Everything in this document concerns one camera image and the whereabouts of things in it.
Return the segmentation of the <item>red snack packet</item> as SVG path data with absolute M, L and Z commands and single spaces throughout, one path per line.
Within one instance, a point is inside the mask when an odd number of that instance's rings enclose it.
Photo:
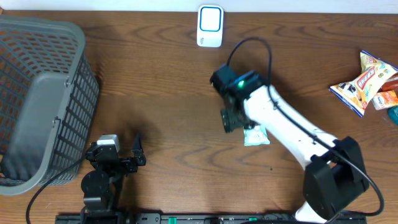
M 391 91 L 391 90 L 396 90 L 398 86 L 398 76 L 394 75 L 393 77 L 390 77 L 385 84 L 381 87 L 382 91 Z

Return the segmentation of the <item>large white snack bag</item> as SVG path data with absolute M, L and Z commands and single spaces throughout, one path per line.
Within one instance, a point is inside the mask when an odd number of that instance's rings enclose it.
M 329 90 L 360 118 L 385 82 L 397 73 L 397 67 L 362 50 L 361 74 L 350 82 L 332 85 Z

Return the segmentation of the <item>teal mouthwash bottle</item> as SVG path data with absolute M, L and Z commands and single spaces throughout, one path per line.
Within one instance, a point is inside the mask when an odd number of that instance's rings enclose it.
M 398 125 L 398 106 L 393 106 L 392 108 L 389 108 L 387 113 L 392 122 Z

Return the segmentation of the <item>teal wet wipes packet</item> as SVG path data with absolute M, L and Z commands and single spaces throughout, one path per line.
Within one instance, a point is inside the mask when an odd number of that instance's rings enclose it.
M 252 129 L 244 129 L 244 145 L 259 146 L 270 144 L 265 126 L 257 125 Z

